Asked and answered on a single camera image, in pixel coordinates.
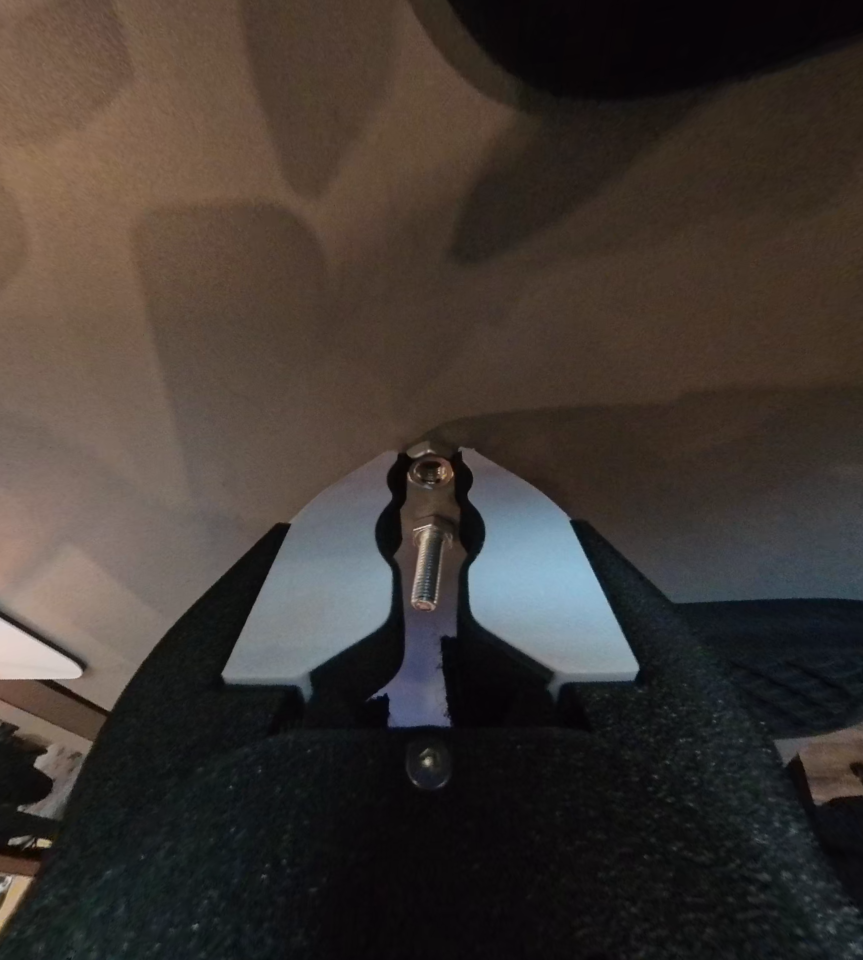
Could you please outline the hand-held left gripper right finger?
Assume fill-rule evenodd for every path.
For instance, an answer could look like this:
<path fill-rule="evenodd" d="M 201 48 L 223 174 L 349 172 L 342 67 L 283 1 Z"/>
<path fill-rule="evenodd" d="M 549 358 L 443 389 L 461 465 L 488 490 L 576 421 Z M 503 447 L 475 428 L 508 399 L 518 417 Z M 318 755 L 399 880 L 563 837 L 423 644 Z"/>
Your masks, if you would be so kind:
<path fill-rule="evenodd" d="M 473 448 L 460 453 L 484 534 L 467 573 L 473 625 L 547 687 L 635 681 L 639 662 L 566 512 Z"/>

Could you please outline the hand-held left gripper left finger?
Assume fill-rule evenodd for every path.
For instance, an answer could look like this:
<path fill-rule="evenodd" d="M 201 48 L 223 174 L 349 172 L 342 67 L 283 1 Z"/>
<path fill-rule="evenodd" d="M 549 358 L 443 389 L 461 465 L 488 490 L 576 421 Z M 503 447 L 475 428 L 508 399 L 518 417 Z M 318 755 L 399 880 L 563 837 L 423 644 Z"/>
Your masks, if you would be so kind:
<path fill-rule="evenodd" d="M 397 674 L 406 466 L 383 452 L 295 515 L 224 666 L 226 684 L 381 689 Z"/>

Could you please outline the silver hex bolt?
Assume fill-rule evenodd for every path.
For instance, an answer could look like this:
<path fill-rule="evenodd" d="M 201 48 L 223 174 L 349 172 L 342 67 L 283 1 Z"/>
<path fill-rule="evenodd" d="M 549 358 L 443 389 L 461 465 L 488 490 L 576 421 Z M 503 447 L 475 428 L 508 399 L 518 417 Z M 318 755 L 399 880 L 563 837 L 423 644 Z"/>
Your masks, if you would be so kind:
<path fill-rule="evenodd" d="M 419 612 L 433 612 L 439 601 L 442 557 L 456 538 L 461 510 L 456 494 L 456 472 L 449 446 L 440 440 L 424 439 L 408 448 L 406 494 L 401 508 L 402 534 L 416 549 L 415 570 L 410 592 L 410 605 Z M 455 526 L 454 536 L 446 539 L 437 530 L 411 536 L 414 518 L 425 515 L 449 518 Z"/>

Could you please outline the black ribbed pad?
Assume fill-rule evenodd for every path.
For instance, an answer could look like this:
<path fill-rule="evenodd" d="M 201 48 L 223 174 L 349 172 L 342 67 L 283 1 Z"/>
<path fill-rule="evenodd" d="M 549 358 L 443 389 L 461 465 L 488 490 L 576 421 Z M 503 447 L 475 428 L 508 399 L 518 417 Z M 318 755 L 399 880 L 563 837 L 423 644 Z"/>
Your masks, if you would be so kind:
<path fill-rule="evenodd" d="M 770 738 L 813 738 L 863 722 L 863 601 L 675 607 Z"/>

